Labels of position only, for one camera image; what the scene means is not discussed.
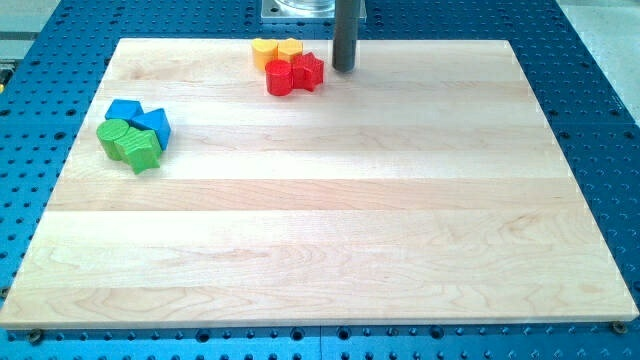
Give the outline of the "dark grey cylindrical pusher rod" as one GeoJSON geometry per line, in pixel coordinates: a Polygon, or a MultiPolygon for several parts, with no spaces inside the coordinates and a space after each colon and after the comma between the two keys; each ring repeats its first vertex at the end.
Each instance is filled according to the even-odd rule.
{"type": "Polygon", "coordinates": [[[332,67],[351,72],[355,67],[361,4],[359,0],[336,0],[332,67]]]}

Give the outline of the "clear robot base plate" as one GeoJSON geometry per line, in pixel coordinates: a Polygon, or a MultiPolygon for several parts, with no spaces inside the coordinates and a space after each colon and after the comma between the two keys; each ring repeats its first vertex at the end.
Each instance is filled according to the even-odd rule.
{"type": "Polygon", "coordinates": [[[260,0],[260,18],[266,23],[322,23],[335,18],[335,0],[260,0]]]}

